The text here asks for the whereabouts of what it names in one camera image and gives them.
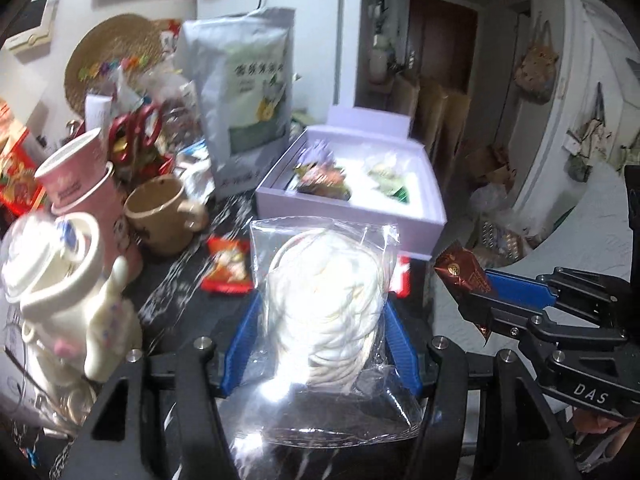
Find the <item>person's right hand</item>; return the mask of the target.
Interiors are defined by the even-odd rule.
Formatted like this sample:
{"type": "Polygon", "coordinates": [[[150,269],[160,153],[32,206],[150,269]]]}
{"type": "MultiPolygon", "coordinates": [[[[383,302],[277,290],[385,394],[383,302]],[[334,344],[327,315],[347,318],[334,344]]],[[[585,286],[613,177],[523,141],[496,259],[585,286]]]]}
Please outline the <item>person's right hand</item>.
{"type": "Polygon", "coordinates": [[[620,422],[619,420],[607,418],[591,410],[575,408],[573,411],[572,424],[576,431],[581,434],[606,434],[608,430],[628,424],[635,424],[637,420],[638,418],[635,417],[631,420],[620,422]]]}

